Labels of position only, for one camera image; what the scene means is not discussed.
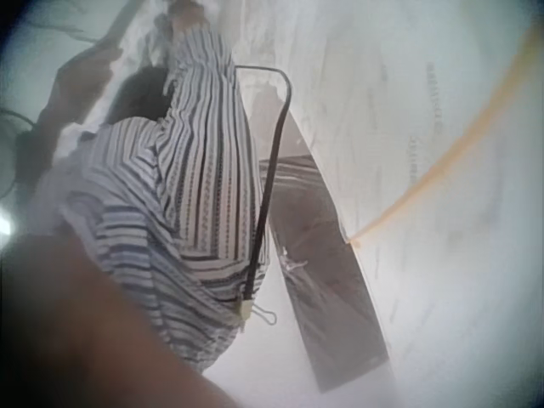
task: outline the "striped pants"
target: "striped pants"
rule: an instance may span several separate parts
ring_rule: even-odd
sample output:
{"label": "striped pants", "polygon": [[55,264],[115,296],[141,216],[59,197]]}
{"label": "striped pants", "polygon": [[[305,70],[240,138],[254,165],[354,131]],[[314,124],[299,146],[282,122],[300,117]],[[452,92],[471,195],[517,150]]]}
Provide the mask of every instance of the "striped pants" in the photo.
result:
{"label": "striped pants", "polygon": [[[258,158],[230,51],[194,27],[176,39],[158,122],[104,126],[38,185],[33,232],[69,224],[89,257],[197,370],[232,343],[261,201]],[[263,245],[255,290],[268,264]]]}

